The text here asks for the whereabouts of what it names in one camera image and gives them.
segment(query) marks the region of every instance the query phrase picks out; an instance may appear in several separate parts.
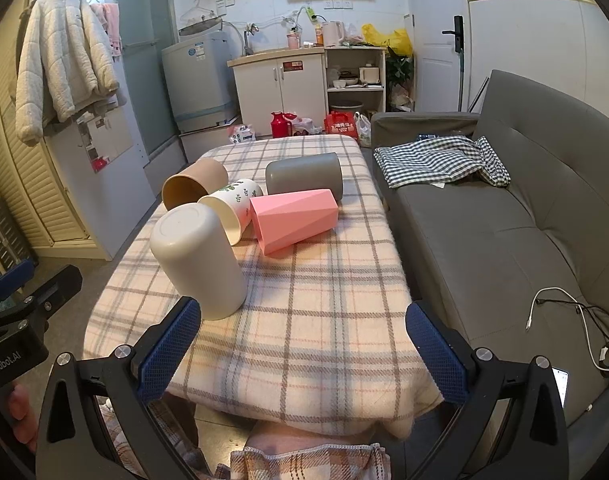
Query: person's hand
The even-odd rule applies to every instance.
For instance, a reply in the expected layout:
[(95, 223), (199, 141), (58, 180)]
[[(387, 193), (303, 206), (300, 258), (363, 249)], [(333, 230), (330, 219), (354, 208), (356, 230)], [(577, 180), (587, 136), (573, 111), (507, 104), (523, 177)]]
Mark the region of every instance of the person's hand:
[(17, 420), (13, 434), (22, 444), (26, 444), (31, 452), (36, 452), (38, 443), (38, 420), (28, 402), (28, 390), (22, 384), (16, 384), (7, 399), (9, 413)]

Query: metal screw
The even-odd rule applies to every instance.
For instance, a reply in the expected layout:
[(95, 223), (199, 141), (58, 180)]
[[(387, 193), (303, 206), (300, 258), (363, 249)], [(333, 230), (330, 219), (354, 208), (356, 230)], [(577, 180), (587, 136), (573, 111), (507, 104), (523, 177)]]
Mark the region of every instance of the metal screw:
[(493, 358), (493, 352), (488, 348), (478, 348), (475, 351), (476, 356), (480, 361), (491, 361)]
[(548, 368), (549, 366), (551, 366), (549, 360), (542, 355), (538, 355), (535, 358), (535, 364), (537, 364), (540, 368)]
[(58, 356), (58, 358), (56, 359), (56, 362), (60, 365), (60, 366), (64, 366), (65, 364), (67, 364), (69, 361), (71, 360), (71, 354), (65, 352), (64, 354), (60, 354)]
[(128, 357), (130, 353), (131, 347), (129, 345), (120, 345), (113, 352), (118, 359), (124, 359), (125, 357)]

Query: table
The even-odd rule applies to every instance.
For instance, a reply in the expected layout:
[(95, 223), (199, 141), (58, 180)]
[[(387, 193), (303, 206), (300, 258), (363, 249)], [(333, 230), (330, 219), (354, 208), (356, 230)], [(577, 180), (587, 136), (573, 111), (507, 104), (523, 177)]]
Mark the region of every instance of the table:
[[(265, 190), (273, 160), (336, 152), (345, 193), (334, 231), (263, 256), (252, 226), (233, 249), (248, 279), (244, 306), (203, 321), (169, 391), (215, 410), (347, 435), (382, 421), (406, 437), (440, 393), (405, 328), (411, 297), (393, 235), (353, 139), (291, 137), (206, 153), (230, 179)], [(149, 249), (160, 205), (126, 251), (86, 331), (84, 357), (133, 344), (178, 300)]]

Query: glass shower door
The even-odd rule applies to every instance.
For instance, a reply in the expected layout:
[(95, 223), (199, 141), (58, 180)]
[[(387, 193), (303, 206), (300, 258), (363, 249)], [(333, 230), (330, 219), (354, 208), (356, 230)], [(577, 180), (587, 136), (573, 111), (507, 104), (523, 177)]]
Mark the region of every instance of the glass shower door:
[(175, 43), (169, 0), (118, 0), (124, 73), (147, 154), (179, 131), (162, 68), (162, 49)]

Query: sofa cushion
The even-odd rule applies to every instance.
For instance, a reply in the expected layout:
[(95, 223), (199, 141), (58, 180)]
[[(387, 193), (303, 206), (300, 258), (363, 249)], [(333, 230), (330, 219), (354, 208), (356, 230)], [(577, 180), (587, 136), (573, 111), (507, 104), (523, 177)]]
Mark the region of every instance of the sofa cushion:
[[(536, 306), (525, 331), (539, 289), (560, 286), (584, 299), (548, 233), (510, 192), (482, 182), (444, 189), (420, 184), (394, 193), (415, 243), (410, 256), (425, 299), (473, 348), (488, 347), (499, 358), (518, 362), (543, 354), (568, 371), (565, 416), (567, 423), (576, 420), (606, 383), (591, 364), (575, 309)], [(559, 292), (542, 297), (566, 299)], [(589, 332), (599, 348), (600, 333), (592, 324)]]
[(609, 311), (609, 118), (496, 70), (474, 138), (480, 136), (511, 174), (509, 192), (558, 247), (585, 298)]

